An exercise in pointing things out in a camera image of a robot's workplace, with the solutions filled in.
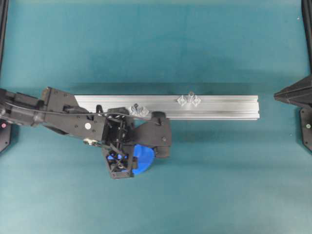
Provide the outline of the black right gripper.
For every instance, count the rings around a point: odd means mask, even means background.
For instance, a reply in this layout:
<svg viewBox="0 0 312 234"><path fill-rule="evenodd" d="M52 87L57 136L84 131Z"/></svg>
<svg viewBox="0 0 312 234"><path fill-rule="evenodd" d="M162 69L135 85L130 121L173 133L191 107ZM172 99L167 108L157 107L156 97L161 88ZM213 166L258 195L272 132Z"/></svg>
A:
<svg viewBox="0 0 312 234"><path fill-rule="evenodd" d="M151 118L135 117L122 107L109 109L101 116L105 118L102 143L106 146L139 144L153 148L156 158L170 156L172 132L164 112L152 112Z"/></svg>

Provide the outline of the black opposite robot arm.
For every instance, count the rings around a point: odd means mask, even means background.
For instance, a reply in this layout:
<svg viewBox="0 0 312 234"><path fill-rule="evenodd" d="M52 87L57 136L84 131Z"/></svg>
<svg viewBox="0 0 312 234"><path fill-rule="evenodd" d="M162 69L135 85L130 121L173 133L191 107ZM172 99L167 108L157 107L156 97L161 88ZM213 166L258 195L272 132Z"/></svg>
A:
<svg viewBox="0 0 312 234"><path fill-rule="evenodd" d="M274 99L305 109L312 109L312 75L274 94Z"/></svg>

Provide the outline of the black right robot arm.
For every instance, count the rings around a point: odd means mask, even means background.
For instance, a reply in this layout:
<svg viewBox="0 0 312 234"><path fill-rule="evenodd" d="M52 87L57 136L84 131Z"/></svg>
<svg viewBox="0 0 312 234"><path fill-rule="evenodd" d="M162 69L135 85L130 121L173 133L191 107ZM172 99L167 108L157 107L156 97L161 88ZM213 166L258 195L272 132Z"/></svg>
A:
<svg viewBox="0 0 312 234"><path fill-rule="evenodd" d="M153 112L150 119L135 126L136 116L125 107L95 112L79 106L73 94L47 87L41 98L0 91L0 117L20 125L42 125L58 134L76 137L86 144L103 148L144 145L170 147L172 132L164 112Z"/></svg>

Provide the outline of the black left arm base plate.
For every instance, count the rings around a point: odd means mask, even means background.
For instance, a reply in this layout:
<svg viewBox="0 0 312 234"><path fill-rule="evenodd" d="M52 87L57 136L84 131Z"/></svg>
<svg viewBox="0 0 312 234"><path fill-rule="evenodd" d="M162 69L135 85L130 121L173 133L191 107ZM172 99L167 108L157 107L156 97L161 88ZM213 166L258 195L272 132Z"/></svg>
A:
<svg viewBox="0 0 312 234"><path fill-rule="evenodd" d="M312 155L312 111L297 108L296 142L309 155Z"/></svg>

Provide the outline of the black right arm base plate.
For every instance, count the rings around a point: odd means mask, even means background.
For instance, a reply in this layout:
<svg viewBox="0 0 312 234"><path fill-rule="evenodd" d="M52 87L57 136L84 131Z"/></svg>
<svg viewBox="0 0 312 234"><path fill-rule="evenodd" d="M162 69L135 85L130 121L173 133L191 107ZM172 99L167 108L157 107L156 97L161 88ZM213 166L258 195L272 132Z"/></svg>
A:
<svg viewBox="0 0 312 234"><path fill-rule="evenodd" d="M0 120L0 152L4 152L16 141L15 127L8 121Z"/></svg>

